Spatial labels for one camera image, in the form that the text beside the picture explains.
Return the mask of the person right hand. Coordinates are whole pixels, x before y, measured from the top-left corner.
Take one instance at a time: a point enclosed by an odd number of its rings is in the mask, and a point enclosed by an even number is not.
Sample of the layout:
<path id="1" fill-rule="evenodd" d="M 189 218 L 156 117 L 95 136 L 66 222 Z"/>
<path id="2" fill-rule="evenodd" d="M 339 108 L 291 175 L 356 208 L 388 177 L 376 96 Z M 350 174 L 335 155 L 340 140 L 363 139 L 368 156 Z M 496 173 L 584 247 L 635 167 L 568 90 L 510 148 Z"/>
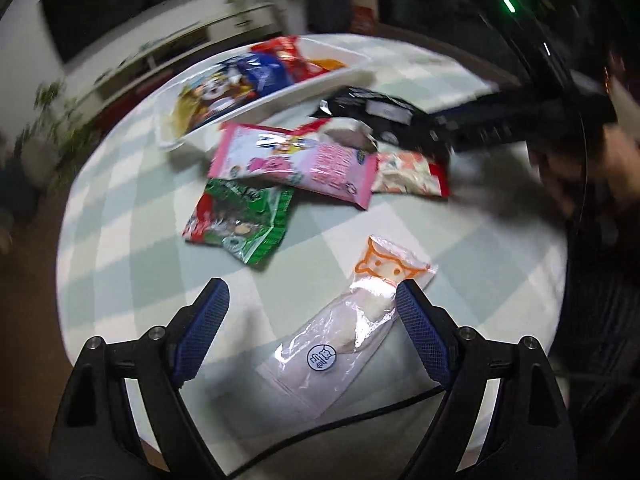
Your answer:
<path id="1" fill-rule="evenodd" d="M 540 180 L 565 217 L 578 209 L 578 200 L 563 184 L 588 179 L 605 183 L 617 205 L 639 200 L 639 63 L 615 51 L 608 54 L 605 90 L 617 113 L 617 122 L 602 130 L 602 146 L 580 162 L 570 156 L 529 145 L 528 157 Z"/>

